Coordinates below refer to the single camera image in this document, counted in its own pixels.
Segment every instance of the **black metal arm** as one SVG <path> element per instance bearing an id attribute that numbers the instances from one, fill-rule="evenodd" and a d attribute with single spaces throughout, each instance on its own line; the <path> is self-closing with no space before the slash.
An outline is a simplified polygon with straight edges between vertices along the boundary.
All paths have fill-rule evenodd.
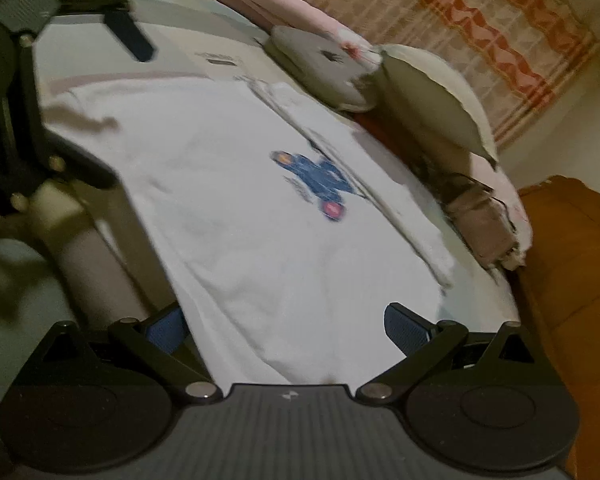
<path id="1" fill-rule="evenodd" d="M 0 214 L 26 209 L 28 197 L 54 174 L 99 188 L 116 182 L 111 168 L 46 131 L 38 107 L 33 44 L 53 16 L 85 13 L 102 14 L 138 61 L 152 58 L 128 0 L 0 0 Z"/>

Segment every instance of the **pink blanket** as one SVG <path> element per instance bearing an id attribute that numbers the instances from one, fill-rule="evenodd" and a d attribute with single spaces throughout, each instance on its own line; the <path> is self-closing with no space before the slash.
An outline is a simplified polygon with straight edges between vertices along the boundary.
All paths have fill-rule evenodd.
<path id="1" fill-rule="evenodd" d="M 365 38 L 304 0 L 241 1 L 250 9 L 264 10 L 262 14 L 273 24 L 289 25 L 335 41 L 353 59 L 370 70 L 380 64 L 379 55 L 372 51 L 372 45 Z"/>

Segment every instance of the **black clamp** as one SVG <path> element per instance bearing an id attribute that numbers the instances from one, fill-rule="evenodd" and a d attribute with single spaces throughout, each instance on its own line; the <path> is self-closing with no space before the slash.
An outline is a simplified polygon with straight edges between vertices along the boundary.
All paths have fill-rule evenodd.
<path id="1" fill-rule="evenodd" d="M 124 463 L 150 448 L 190 405 L 222 391 L 203 364 L 184 365 L 143 335 L 156 317 L 107 333 L 55 323 L 0 404 L 0 437 L 21 462 L 54 473 Z"/>
<path id="2" fill-rule="evenodd" d="M 454 321 L 433 325 L 397 303 L 386 316 L 402 316 L 405 330 L 427 342 L 405 348 L 394 334 L 407 358 L 361 386 L 358 400 L 397 410 L 416 442 L 469 472 L 528 473 L 566 459 L 578 430 L 576 403 L 520 323 L 505 322 L 495 335 L 470 333 Z"/>

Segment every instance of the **round black pad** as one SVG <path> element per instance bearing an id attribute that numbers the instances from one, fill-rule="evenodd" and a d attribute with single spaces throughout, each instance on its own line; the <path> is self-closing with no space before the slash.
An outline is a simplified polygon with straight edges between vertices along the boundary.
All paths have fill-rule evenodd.
<path id="1" fill-rule="evenodd" d="M 478 386 L 467 372 L 435 376 L 408 396 L 408 425 L 425 448 L 482 474 L 533 471 L 566 455 L 578 415 L 563 386 Z"/>
<path id="2" fill-rule="evenodd" d="M 163 387 L 130 370 L 74 364 L 44 383 L 14 384 L 0 404 L 0 437 L 36 469 L 76 474 L 117 465 L 151 446 L 170 422 Z"/>

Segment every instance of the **white pillow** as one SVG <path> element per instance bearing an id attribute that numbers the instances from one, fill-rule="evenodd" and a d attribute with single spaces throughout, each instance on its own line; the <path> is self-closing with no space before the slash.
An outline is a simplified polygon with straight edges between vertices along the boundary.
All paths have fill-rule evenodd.
<path id="1" fill-rule="evenodd" d="M 396 92 L 414 120 L 452 143 L 486 158 L 493 168 L 498 155 L 487 115 L 469 83 L 442 58 L 412 46 L 380 47 L 377 76 L 384 91 Z"/>

